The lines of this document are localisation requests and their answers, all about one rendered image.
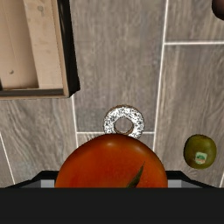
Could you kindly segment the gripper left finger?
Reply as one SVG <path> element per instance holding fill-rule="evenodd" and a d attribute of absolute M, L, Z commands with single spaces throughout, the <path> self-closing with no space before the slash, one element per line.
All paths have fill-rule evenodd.
<path fill-rule="evenodd" d="M 10 188 L 54 188 L 58 171 L 41 171 L 34 178 L 10 185 Z"/>

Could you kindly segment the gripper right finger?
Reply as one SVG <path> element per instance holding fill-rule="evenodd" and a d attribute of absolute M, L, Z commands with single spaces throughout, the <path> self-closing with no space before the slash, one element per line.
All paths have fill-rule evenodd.
<path fill-rule="evenodd" d="M 188 178 L 182 171 L 167 171 L 169 188 L 212 188 L 211 185 Z"/>

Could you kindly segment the red tomato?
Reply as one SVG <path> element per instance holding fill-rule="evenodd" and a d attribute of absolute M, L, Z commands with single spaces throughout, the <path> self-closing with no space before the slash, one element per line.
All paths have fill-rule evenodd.
<path fill-rule="evenodd" d="M 55 186 L 165 188 L 168 179 L 147 145 L 130 136 L 106 134 L 71 153 L 59 169 Z"/>

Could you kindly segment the wooden box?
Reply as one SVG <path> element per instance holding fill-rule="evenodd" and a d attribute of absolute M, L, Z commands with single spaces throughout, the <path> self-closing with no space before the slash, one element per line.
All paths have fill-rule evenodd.
<path fill-rule="evenodd" d="M 69 0 L 0 0 L 0 100 L 79 90 Z"/>

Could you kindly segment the green round fruit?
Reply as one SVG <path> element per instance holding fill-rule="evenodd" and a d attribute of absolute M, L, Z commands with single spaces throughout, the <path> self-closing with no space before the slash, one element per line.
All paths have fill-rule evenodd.
<path fill-rule="evenodd" d="M 184 146 L 184 160 L 194 169 L 206 169 L 216 159 L 217 147 L 214 140 L 204 135 L 190 136 Z"/>

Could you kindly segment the white sprinkled donut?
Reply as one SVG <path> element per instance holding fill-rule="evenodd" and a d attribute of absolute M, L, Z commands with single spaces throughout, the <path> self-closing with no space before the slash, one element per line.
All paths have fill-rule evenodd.
<path fill-rule="evenodd" d="M 121 132 L 116 128 L 116 122 L 122 118 L 128 119 L 131 129 Z M 103 118 L 103 130 L 105 134 L 123 134 L 138 139 L 144 132 L 144 117 L 142 113 L 130 105 L 117 105 L 111 108 Z"/>

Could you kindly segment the dark brown round object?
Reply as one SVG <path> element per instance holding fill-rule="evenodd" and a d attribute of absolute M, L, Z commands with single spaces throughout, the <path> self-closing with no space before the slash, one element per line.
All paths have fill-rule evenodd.
<path fill-rule="evenodd" d="M 224 0 L 213 0 L 212 10 L 217 18 L 224 20 Z"/>

